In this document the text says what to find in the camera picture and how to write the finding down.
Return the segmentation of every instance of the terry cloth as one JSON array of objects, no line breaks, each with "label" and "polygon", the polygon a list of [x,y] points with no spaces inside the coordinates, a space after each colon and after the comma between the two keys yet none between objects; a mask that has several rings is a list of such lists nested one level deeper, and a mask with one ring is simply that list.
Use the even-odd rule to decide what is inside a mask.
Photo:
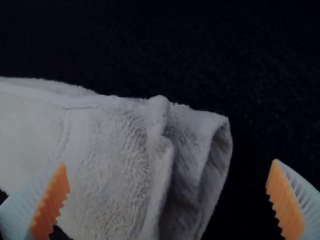
[{"label": "terry cloth", "polygon": [[233,146],[225,116],[41,79],[0,77],[0,126],[7,194],[65,162],[57,225],[74,240],[199,240]]}]

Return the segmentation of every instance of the folded towel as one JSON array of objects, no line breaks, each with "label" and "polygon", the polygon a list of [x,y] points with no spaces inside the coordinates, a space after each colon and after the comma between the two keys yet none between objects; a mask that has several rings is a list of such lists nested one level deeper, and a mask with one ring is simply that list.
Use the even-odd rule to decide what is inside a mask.
[{"label": "folded towel", "polygon": [[105,96],[55,81],[0,77],[0,189],[66,164],[57,218],[74,240],[199,240],[232,154],[228,118],[163,96]]}]

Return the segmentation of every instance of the towel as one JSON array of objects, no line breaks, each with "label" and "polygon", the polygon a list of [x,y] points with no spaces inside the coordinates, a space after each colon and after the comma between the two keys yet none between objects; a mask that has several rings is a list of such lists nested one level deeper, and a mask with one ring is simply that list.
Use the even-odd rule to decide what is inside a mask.
[{"label": "towel", "polygon": [[232,155],[228,118],[80,86],[0,77],[0,189],[64,161],[74,240],[199,240]]}]

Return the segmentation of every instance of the black fabric backdrop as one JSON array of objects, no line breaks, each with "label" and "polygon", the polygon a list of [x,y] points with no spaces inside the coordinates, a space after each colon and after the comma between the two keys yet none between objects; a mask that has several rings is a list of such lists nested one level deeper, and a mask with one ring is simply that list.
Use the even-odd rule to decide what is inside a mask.
[{"label": "black fabric backdrop", "polygon": [[320,189],[318,8],[30,0],[0,12],[0,76],[164,95],[229,117],[234,152],[204,240],[282,239],[265,195],[274,158]]}]

